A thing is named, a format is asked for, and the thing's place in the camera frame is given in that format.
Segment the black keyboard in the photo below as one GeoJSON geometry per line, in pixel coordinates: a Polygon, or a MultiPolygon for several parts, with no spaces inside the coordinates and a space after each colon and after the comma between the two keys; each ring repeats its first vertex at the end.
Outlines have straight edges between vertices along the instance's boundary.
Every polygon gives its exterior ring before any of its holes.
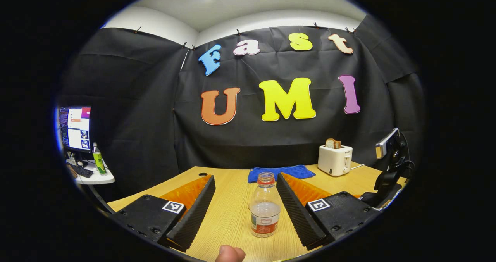
{"type": "Polygon", "coordinates": [[[91,170],[82,168],[79,165],[73,165],[71,163],[67,163],[67,165],[71,168],[72,171],[76,172],[78,176],[90,178],[93,175],[93,172],[91,170]]]}

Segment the white side table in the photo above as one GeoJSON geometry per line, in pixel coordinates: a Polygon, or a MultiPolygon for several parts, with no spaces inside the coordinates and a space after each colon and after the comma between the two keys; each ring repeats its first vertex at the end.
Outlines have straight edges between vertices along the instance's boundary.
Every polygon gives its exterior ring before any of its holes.
{"type": "Polygon", "coordinates": [[[85,167],[87,170],[91,170],[93,174],[87,178],[85,176],[78,175],[74,181],[77,184],[86,184],[86,185],[98,185],[98,184],[111,184],[115,182],[115,177],[113,176],[112,172],[110,171],[109,168],[107,168],[107,165],[105,162],[104,166],[106,169],[107,174],[105,176],[101,175],[95,165],[94,160],[87,160],[88,165],[85,167]]]}

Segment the computer monitor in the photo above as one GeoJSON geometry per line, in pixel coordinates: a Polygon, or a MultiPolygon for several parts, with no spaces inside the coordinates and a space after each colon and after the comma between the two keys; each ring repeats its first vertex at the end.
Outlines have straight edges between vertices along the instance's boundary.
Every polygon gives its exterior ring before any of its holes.
{"type": "Polygon", "coordinates": [[[92,151],[90,114],[90,105],[60,107],[58,120],[64,148],[86,153],[92,151]]]}

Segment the green drink bottle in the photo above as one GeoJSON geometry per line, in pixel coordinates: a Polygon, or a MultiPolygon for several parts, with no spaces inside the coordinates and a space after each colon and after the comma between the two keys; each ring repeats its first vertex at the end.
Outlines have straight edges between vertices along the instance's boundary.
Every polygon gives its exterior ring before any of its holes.
{"type": "Polygon", "coordinates": [[[98,172],[100,173],[101,176],[106,176],[107,175],[107,170],[104,165],[103,157],[101,154],[100,149],[98,148],[98,145],[96,142],[93,143],[93,149],[92,149],[92,154],[93,158],[95,161],[95,165],[98,169],[98,172]]]}

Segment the blue towel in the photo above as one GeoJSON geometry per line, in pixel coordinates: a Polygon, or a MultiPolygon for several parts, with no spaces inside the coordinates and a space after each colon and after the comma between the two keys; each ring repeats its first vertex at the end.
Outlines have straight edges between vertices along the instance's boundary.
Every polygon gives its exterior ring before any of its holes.
{"type": "Polygon", "coordinates": [[[280,172],[298,179],[306,179],[316,175],[314,172],[305,167],[305,165],[292,165],[281,168],[252,168],[248,174],[248,183],[256,183],[259,174],[263,172],[271,172],[274,175],[275,181],[277,181],[277,176],[280,172]]]}

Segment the clear plastic water bottle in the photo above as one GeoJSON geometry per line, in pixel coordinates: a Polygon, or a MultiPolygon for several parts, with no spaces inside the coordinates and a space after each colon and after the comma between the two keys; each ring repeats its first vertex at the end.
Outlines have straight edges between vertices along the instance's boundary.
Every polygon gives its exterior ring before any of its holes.
{"type": "Polygon", "coordinates": [[[253,236],[272,236],[278,226],[282,201],[271,172],[259,174],[257,187],[250,198],[250,230],[253,236]]]}

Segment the white toaster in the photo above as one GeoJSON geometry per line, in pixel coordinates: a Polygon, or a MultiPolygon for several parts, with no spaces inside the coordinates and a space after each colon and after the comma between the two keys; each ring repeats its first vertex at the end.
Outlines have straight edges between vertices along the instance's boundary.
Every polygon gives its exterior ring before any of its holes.
{"type": "Polygon", "coordinates": [[[353,148],[350,146],[332,149],[321,145],[319,147],[317,168],[331,176],[345,175],[352,168],[352,155],[353,148]]]}

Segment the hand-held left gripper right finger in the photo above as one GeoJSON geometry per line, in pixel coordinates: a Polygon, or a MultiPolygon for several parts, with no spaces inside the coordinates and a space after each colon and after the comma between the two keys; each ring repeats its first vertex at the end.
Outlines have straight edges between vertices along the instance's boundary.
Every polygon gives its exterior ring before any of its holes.
{"type": "Polygon", "coordinates": [[[284,172],[278,174],[276,187],[307,250],[338,241],[380,214],[346,191],[331,194],[284,172]]]}

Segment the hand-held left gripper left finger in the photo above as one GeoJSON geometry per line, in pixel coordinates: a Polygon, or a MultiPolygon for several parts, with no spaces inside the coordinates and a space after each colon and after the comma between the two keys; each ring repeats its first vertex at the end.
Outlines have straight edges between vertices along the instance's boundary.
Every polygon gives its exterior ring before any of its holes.
{"type": "Polygon", "coordinates": [[[145,194],[110,216],[125,229],[165,247],[190,248],[215,193],[205,175],[160,197],[145,194]]]}

